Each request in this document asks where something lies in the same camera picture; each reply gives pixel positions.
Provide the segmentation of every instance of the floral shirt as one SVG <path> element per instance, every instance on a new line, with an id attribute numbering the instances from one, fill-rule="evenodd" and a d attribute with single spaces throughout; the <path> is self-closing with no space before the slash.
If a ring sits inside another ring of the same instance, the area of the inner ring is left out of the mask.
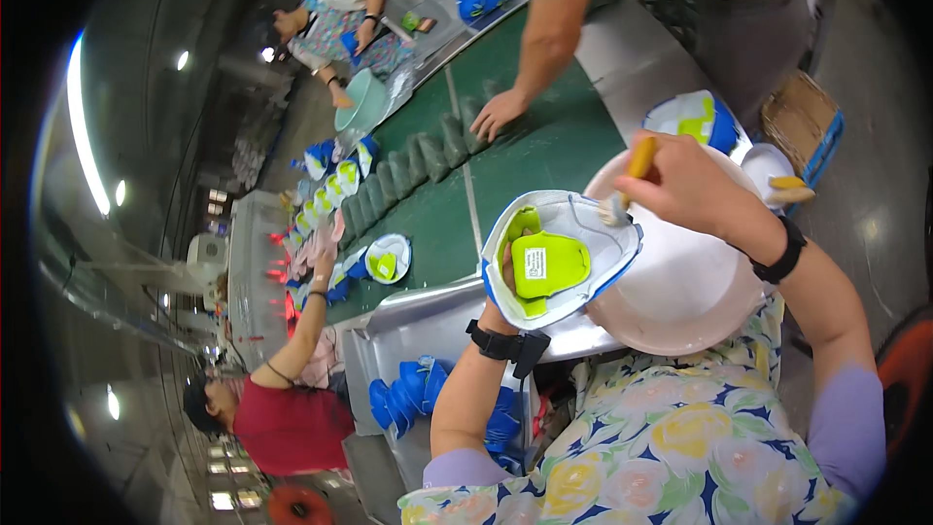
<path id="1" fill-rule="evenodd" d="M 775 391 L 783 311 L 770 298 L 711 350 L 593 368 L 528 476 L 416 490 L 398 501 L 402 522 L 845 522 L 855 500 L 827 484 Z"/>

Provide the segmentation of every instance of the hair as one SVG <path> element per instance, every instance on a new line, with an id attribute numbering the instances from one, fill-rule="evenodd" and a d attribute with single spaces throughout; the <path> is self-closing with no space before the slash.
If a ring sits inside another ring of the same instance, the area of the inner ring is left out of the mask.
<path id="1" fill-rule="evenodd" d="M 191 384 L 185 388 L 182 395 L 182 403 L 185 409 L 185 415 L 191 420 L 195 428 L 208 436 L 217 436 L 225 434 L 227 428 L 216 417 L 207 412 L 207 394 L 204 393 L 204 386 L 207 385 L 207 376 L 204 371 L 191 381 Z"/>

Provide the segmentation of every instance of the hand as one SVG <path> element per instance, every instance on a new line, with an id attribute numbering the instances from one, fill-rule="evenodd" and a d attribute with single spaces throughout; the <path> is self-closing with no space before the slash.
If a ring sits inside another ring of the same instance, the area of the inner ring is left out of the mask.
<path id="1" fill-rule="evenodd" d="M 367 18 L 363 21 L 363 24 L 359 26 L 359 29 L 356 29 L 356 51 L 354 55 L 359 55 L 369 46 L 369 42 L 372 41 L 372 31 L 376 29 L 376 21 L 371 18 Z"/>
<path id="2" fill-rule="evenodd" d="M 489 142 L 492 142 L 496 139 L 496 132 L 501 130 L 502 126 L 518 118 L 526 110 L 528 110 L 528 99 L 524 92 L 515 88 L 509 89 L 490 99 L 483 106 L 469 131 L 476 134 L 478 140 L 488 135 Z"/>
<path id="3" fill-rule="evenodd" d="M 523 236 L 530 236 L 531 230 L 527 227 L 521 232 Z M 512 244 L 506 244 L 506 251 L 502 254 L 502 280 L 508 290 L 515 294 L 515 266 L 512 264 Z M 518 334 L 519 330 L 506 321 L 502 312 L 496 307 L 492 298 L 486 298 L 486 308 L 477 324 L 484 331 L 496 331 L 500 334 Z"/>
<path id="4" fill-rule="evenodd" d="M 330 276 L 334 273 L 334 261 L 337 256 L 330 251 L 324 251 L 314 262 L 314 275 L 311 279 L 311 289 L 326 292 L 330 286 Z"/>
<path id="5" fill-rule="evenodd" d="M 353 100 L 347 96 L 346 91 L 337 82 L 328 84 L 334 108 L 353 108 Z"/>
<path id="6" fill-rule="evenodd" d="M 616 189 L 666 222 L 716 236 L 741 248 L 750 225 L 776 222 L 750 191 L 732 181 L 692 136 L 639 130 L 636 143 L 654 136 L 658 148 L 644 180 L 616 177 Z"/>

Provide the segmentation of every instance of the yellow brush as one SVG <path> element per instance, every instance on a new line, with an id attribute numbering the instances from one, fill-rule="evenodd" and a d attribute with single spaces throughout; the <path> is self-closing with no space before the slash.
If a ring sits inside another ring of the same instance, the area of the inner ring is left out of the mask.
<path id="1" fill-rule="evenodd" d="M 651 162 L 654 160 L 654 151 L 657 149 L 657 142 L 653 136 L 642 139 L 632 150 L 629 158 L 629 166 L 625 168 L 625 176 L 644 179 L 648 169 L 651 169 Z M 611 228 L 621 226 L 628 222 L 626 212 L 629 210 L 629 203 L 632 200 L 623 192 L 616 192 L 609 198 L 599 202 L 599 219 Z"/>

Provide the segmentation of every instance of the white tag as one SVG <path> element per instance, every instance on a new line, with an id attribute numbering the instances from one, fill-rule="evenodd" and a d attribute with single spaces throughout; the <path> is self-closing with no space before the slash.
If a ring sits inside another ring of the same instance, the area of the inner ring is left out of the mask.
<path id="1" fill-rule="evenodd" d="M 546 255 L 544 248 L 525 248 L 526 280 L 543 280 L 548 276 Z"/>

